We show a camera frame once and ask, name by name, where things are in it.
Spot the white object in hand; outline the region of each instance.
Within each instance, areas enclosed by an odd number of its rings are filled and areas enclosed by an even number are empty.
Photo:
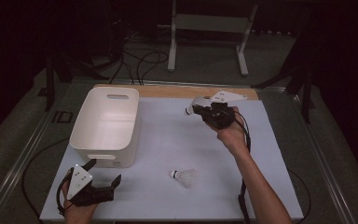
[[[171,171],[170,176],[177,179],[186,188],[191,188],[196,179],[196,170]]]

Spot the handle cutout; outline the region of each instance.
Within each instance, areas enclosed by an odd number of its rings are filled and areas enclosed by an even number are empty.
[[[118,95],[118,94],[107,94],[106,97],[111,100],[128,100],[130,97],[128,95]]]

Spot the shuttlecock feather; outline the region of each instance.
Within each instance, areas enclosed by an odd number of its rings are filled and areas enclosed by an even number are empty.
[[[170,176],[179,181],[186,188],[191,188],[196,179],[196,170],[171,171]]]

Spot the white metal stand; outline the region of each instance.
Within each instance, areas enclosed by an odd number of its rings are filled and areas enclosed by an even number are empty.
[[[245,57],[243,56],[243,51],[251,32],[256,10],[257,5],[253,5],[251,13],[247,18],[176,14],[176,0],[172,0],[172,31],[168,71],[173,72],[175,70],[177,47],[175,38],[176,29],[219,31],[243,34],[242,42],[237,46],[236,51],[241,74],[247,77],[249,72],[246,66]]]

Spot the white tabletop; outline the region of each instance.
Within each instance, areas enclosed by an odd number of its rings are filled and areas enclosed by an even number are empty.
[[[121,184],[112,202],[101,203],[93,218],[102,220],[241,220],[237,197],[241,175],[236,163],[198,115],[185,116],[192,99],[140,99],[141,131],[135,163],[129,168],[92,168],[94,187],[107,187],[120,174]],[[287,173],[281,151],[261,101],[239,101],[252,137],[252,156],[274,188],[291,218],[303,214]],[[63,220],[55,201],[57,187],[67,170],[83,165],[71,147],[62,163],[41,213],[44,220]],[[171,170],[194,168],[196,184],[186,189],[170,178]],[[246,194],[250,218],[255,214]]]

